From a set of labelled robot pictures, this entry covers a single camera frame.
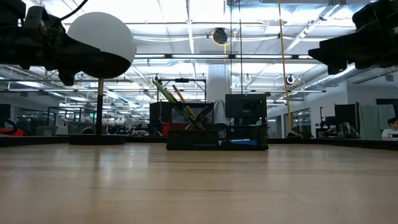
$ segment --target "black stand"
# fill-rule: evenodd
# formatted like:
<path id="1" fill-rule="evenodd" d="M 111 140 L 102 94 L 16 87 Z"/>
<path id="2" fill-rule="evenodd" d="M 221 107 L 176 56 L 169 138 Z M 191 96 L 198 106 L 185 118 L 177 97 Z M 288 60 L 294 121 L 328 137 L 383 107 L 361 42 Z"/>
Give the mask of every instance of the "black stand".
<path id="1" fill-rule="evenodd" d="M 98 80 L 97 120 L 95 134 L 71 134 L 69 144 L 74 145 L 118 145 L 126 142 L 126 136 L 117 134 L 102 134 L 102 107 L 104 102 L 104 79 Z"/>

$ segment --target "ceiling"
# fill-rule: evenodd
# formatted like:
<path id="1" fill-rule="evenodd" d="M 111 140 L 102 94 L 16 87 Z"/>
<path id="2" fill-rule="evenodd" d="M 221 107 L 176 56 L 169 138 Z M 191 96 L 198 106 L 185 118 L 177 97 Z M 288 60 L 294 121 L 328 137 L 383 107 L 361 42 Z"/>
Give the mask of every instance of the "ceiling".
<path id="1" fill-rule="evenodd" d="M 62 17 L 79 5 L 82 0 L 24 0 L 27 6 L 42 5 L 49 13 Z M 262 0 L 89 0 L 87 4 L 64 21 L 66 30 L 80 15 L 89 12 L 106 12 L 122 20 L 134 35 L 138 54 L 281 54 L 279 10 L 277 1 Z M 328 1 L 297 0 L 283 1 L 281 18 L 285 54 L 307 55 L 309 49 L 318 47 L 319 41 L 354 32 L 351 21 L 354 12 L 368 1 L 352 0 L 351 5 L 329 6 Z M 211 33 L 216 27 L 224 28 L 228 35 L 226 47 L 216 45 Z M 250 82 L 243 87 L 281 89 L 281 60 L 243 60 L 243 69 L 238 60 L 174 60 L 174 59 L 135 59 L 126 74 L 118 77 L 122 82 L 106 82 L 105 89 L 150 90 L 151 78 L 158 74 L 162 78 L 206 78 L 209 63 L 227 63 L 231 74 L 250 76 Z M 286 74 L 300 77 L 298 82 L 310 82 L 327 71 L 318 62 L 288 62 Z M 18 72 L 17 77 L 57 79 L 57 72 L 46 72 L 44 68 L 32 67 L 27 73 Z M 78 79 L 92 80 L 84 74 Z M 60 83 L 43 83 L 47 88 L 66 88 Z M 16 88 L 28 88 L 13 83 Z M 96 83 L 81 82 L 72 88 L 95 88 Z M 187 99 L 204 99 L 204 92 L 196 83 L 177 83 L 179 88 L 195 89 L 183 93 Z M 133 103 L 146 104 L 154 100 L 155 93 L 116 92 L 120 98 Z M 59 93 L 63 96 L 76 95 L 75 92 Z M 95 100 L 95 93 L 88 94 Z M 87 98 L 87 93 L 80 94 Z"/>

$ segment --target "white ball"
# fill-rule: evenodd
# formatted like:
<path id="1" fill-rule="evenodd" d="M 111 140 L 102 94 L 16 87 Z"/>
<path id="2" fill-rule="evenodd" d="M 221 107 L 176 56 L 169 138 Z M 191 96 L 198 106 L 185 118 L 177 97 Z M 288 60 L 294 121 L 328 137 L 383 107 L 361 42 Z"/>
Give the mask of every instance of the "white ball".
<path id="1" fill-rule="evenodd" d="M 136 56 L 136 43 L 130 29 L 118 18 L 103 12 L 78 17 L 68 35 L 103 52 L 104 63 L 83 72 L 97 78 L 115 78 L 129 69 Z"/>

